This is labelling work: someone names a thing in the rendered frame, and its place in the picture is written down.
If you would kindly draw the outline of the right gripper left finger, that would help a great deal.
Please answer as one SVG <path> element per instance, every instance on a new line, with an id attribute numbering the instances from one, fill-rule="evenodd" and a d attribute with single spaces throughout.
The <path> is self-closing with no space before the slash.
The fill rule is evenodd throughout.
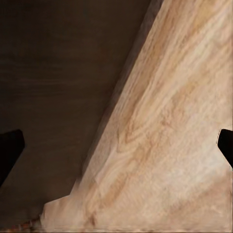
<path id="1" fill-rule="evenodd" d="M 0 187 L 25 148 L 21 129 L 0 134 Z"/>

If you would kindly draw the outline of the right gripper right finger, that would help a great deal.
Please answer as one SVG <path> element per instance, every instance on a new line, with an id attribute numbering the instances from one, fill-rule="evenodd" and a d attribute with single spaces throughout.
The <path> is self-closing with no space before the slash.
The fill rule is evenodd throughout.
<path id="1" fill-rule="evenodd" d="M 217 145 L 233 168 L 233 131 L 222 129 Z"/>

